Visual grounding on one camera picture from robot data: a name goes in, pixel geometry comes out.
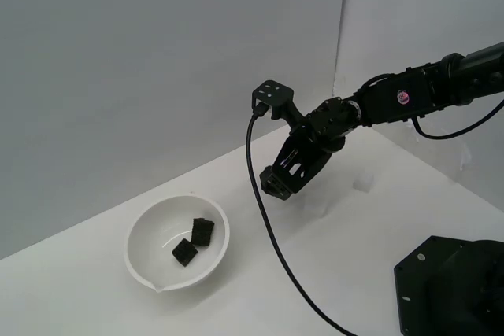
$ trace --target black metal bracket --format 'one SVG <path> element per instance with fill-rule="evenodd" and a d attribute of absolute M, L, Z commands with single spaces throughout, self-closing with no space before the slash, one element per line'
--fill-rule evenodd
<path fill-rule="evenodd" d="M 402 334 L 502 336 L 503 257 L 501 242 L 423 242 L 394 269 Z"/>

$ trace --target black cable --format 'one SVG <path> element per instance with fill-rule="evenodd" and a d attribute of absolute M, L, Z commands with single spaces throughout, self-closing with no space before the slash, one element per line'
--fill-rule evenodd
<path fill-rule="evenodd" d="M 393 76 L 394 74 L 380 74 L 380 75 L 377 75 L 373 78 L 371 78 L 370 80 L 368 80 L 367 82 L 365 82 L 364 84 L 362 84 L 362 87 L 361 89 L 365 89 L 369 86 L 371 86 L 371 84 L 377 82 L 378 80 L 382 80 L 382 79 L 386 79 L 386 78 L 390 78 L 391 76 Z"/>
<path fill-rule="evenodd" d="M 299 293 L 302 295 L 303 298 L 305 298 L 305 301 L 319 315 L 319 317 L 321 317 L 330 326 L 334 327 L 336 330 L 338 330 L 342 334 L 344 334 L 346 336 L 357 336 L 356 334 L 352 334 L 348 330 L 345 330 L 338 323 L 336 323 L 331 318 L 329 318 L 327 315 L 325 315 L 322 312 L 322 310 L 320 310 L 317 307 L 317 305 L 315 305 L 315 303 L 312 301 L 312 299 L 308 296 L 308 294 L 302 288 L 299 281 L 295 278 L 294 273 L 292 273 L 292 270 L 289 268 L 289 265 L 287 264 L 287 262 L 284 258 L 284 255 L 282 254 L 282 251 L 280 251 L 280 247 L 278 246 L 278 242 L 276 241 L 275 234 L 273 233 L 273 229 L 271 227 L 271 223 L 269 222 L 268 214 L 266 214 L 265 206 L 262 203 L 261 194 L 259 193 L 258 184 L 255 181 L 254 168 L 252 167 L 252 155 L 250 153 L 250 140 L 252 139 L 252 129 L 254 127 L 254 122 L 256 121 L 258 116 L 262 116 L 263 114 L 264 113 L 259 114 L 254 111 L 254 115 L 252 116 L 252 118 L 250 119 L 250 122 L 249 122 L 249 127 L 246 130 L 246 143 L 245 143 L 246 166 L 248 167 L 248 170 L 249 170 L 249 176 L 250 176 L 250 182 L 252 184 L 252 190 L 254 191 L 255 199 L 258 201 L 259 210 L 261 211 L 262 219 L 265 222 L 266 230 L 268 231 L 268 235 L 269 235 L 269 238 L 271 239 L 271 243 L 273 244 L 273 248 L 276 252 L 276 255 L 278 256 L 278 259 L 280 260 L 280 263 L 283 266 L 283 269 L 285 269 L 285 272 L 287 273 L 287 275 L 291 279 L 292 283 L 294 283 L 294 286 L 296 286 L 296 289 L 298 289 Z"/>
<path fill-rule="evenodd" d="M 488 120 L 490 120 L 493 116 L 497 114 L 499 110 L 504 108 L 504 100 L 499 102 L 499 104 L 489 112 L 485 117 L 483 117 L 481 120 L 478 122 L 472 124 L 471 126 L 466 127 L 465 129 L 462 129 L 460 131 L 456 131 L 455 133 L 452 134 L 447 134 L 447 135 L 429 135 L 425 134 L 425 132 L 421 129 L 420 124 L 418 123 L 418 119 L 416 117 L 412 118 L 411 120 L 413 121 L 413 126 L 415 127 L 415 130 L 417 131 L 418 134 L 420 134 L 422 137 L 428 138 L 428 139 L 435 139 L 437 141 L 444 140 L 444 139 L 452 139 L 452 138 L 457 138 L 460 137 L 461 135 L 470 132 L 471 130 L 476 129 L 478 126 L 481 126 Z"/>

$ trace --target white table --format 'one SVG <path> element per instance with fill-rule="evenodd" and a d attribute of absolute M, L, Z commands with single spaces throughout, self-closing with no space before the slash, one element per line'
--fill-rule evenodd
<path fill-rule="evenodd" d="M 257 174 L 286 135 L 283 128 L 254 142 Z M 352 189 L 364 170 L 376 177 L 368 194 Z M 156 294 L 128 274 L 124 236 L 144 208 L 189 191 L 213 198 L 228 214 L 228 253 L 201 285 Z M 334 320 L 362 336 L 400 335 L 392 268 L 431 234 L 504 241 L 504 213 L 369 129 L 352 133 L 289 201 L 264 198 L 300 282 Z M 0 334 L 336 332 L 306 305 L 277 261 L 242 147 L 0 260 Z"/>

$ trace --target robotic arm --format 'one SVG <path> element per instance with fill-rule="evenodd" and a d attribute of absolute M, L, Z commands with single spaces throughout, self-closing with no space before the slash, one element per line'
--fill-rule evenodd
<path fill-rule="evenodd" d="M 353 96 L 328 99 L 306 116 L 295 107 L 291 88 L 266 81 L 253 92 L 252 107 L 266 104 L 272 119 L 286 120 L 291 133 L 273 166 L 260 174 L 261 187 L 267 194 L 287 200 L 343 148 L 345 136 L 358 126 L 412 119 L 417 131 L 428 138 L 459 136 L 494 116 L 504 102 L 471 127 L 447 136 L 426 135 L 417 118 L 503 91 L 504 42 L 467 57 L 450 54 L 434 64 L 376 76 Z"/>

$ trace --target white wall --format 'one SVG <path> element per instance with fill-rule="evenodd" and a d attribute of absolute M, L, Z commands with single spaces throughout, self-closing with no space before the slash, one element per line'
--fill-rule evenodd
<path fill-rule="evenodd" d="M 0 258 L 241 146 L 266 79 L 329 96 L 341 1 L 0 0 Z"/>
<path fill-rule="evenodd" d="M 502 42 L 503 21 L 504 0 L 345 0 L 334 91 L 349 94 L 376 74 L 401 72 L 449 53 L 466 55 Z M 456 131 L 477 121 L 501 100 L 502 95 L 476 100 L 466 107 L 429 115 L 421 123 L 432 134 Z M 384 125 L 379 130 L 504 209 L 503 121 L 504 112 L 448 142 L 417 142 L 404 124 Z M 461 172 L 464 144 L 472 154 L 472 164 Z"/>

